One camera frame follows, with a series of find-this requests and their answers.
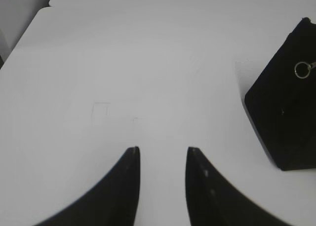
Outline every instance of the white wall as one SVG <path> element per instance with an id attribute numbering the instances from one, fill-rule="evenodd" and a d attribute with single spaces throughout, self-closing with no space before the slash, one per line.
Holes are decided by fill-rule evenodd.
<path id="1" fill-rule="evenodd" d="M 29 23 L 49 0 L 0 0 L 0 55 L 5 61 Z"/>

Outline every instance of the black box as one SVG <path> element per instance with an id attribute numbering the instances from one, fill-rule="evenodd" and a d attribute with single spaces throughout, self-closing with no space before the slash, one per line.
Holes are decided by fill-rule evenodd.
<path id="1" fill-rule="evenodd" d="M 282 170 L 316 167 L 316 24 L 303 18 L 245 95 L 249 115 Z M 306 65 L 297 74 L 308 74 Z"/>

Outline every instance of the key ring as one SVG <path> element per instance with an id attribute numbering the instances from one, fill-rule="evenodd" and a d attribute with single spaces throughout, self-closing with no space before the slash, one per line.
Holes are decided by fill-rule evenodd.
<path id="1" fill-rule="evenodd" d="M 307 71 L 308 71 L 305 76 L 300 76 L 300 75 L 297 73 L 297 71 L 296 71 L 296 68 L 297 68 L 299 65 L 302 65 L 302 64 L 304 64 L 304 65 L 306 66 Z M 311 70 L 314 69 L 315 67 L 316 67 L 316 62 L 309 64 L 309 63 L 307 63 L 307 62 L 305 62 L 305 61 L 301 61 L 301 62 L 298 62 L 298 63 L 295 65 L 295 67 L 294 67 L 294 73 L 295 73 L 295 75 L 296 75 L 299 79 L 305 79 L 305 78 L 307 78 L 307 77 L 310 75 Z"/>

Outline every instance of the metal ring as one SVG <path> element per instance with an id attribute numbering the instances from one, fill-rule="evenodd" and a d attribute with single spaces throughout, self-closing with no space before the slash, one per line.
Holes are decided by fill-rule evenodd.
<path id="1" fill-rule="evenodd" d="M 300 64 L 306 64 L 307 70 L 308 70 L 307 75 L 305 75 L 305 76 L 300 76 L 300 75 L 296 72 L 296 68 L 297 68 L 297 66 L 299 66 Z M 295 75 L 296 75 L 299 79 L 305 79 L 305 78 L 307 78 L 307 77 L 310 75 L 311 69 L 312 69 L 312 68 L 311 68 L 311 65 L 310 65 L 309 63 L 304 62 L 304 61 L 301 61 L 301 62 L 298 62 L 298 63 L 295 65 L 295 67 L 294 67 L 294 72 L 295 72 Z"/>

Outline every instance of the white surface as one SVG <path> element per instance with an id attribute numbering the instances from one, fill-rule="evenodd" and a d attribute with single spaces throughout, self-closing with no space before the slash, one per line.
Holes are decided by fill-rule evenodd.
<path id="1" fill-rule="evenodd" d="M 6 60 L 37 11 L 49 0 L 0 0 L 0 56 Z"/>
<path id="2" fill-rule="evenodd" d="M 240 96 L 316 21 L 312 0 L 114 1 L 42 9 L 0 71 L 0 225 L 46 219 L 135 145 L 136 226 L 190 225 L 188 146 L 280 219 L 315 225 L 316 171 L 275 168 Z"/>

